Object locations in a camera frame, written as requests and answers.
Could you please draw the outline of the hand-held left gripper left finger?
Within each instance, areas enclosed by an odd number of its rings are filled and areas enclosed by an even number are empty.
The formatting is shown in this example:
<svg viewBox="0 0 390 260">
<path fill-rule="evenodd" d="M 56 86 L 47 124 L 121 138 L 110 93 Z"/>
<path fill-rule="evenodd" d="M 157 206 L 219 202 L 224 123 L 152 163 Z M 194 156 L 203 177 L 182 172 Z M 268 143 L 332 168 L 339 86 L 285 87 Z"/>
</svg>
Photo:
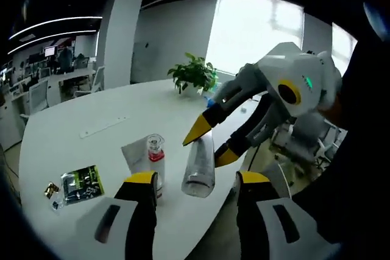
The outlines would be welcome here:
<svg viewBox="0 0 390 260">
<path fill-rule="evenodd" d="M 77 259 L 152 259 L 157 226 L 156 171 L 126 178 L 76 223 Z"/>
</svg>

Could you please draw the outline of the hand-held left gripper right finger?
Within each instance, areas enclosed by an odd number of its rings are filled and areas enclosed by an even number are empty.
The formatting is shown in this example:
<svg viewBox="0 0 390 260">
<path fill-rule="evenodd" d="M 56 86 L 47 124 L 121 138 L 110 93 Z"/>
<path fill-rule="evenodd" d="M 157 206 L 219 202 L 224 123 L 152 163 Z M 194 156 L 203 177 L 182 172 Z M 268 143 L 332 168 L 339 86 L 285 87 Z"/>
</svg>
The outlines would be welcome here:
<svg viewBox="0 0 390 260">
<path fill-rule="evenodd" d="M 280 197 L 268 177 L 238 171 L 236 182 L 241 259 L 332 258 L 332 244 L 318 233 L 316 221 Z"/>
</svg>

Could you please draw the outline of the person's right hand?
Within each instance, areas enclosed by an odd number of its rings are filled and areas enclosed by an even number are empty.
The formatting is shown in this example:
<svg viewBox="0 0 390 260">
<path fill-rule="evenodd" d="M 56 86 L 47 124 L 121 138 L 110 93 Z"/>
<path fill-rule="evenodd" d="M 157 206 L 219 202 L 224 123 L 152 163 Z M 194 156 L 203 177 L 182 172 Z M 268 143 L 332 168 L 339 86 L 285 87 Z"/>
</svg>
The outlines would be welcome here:
<svg viewBox="0 0 390 260">
<path fill-rule="evenodd" d="M 344 112 L 342 108 L 341 102 L 341 93 L 337 93 L 335 96 L 335 100 L 332 106 L 325 108 L 324 106 L 317 107 L 318 112 L 333 125 L 343 128 L 345 130 L 348 129 L 348 125 L 346 120 L 344 119 Z"/>
</svg>

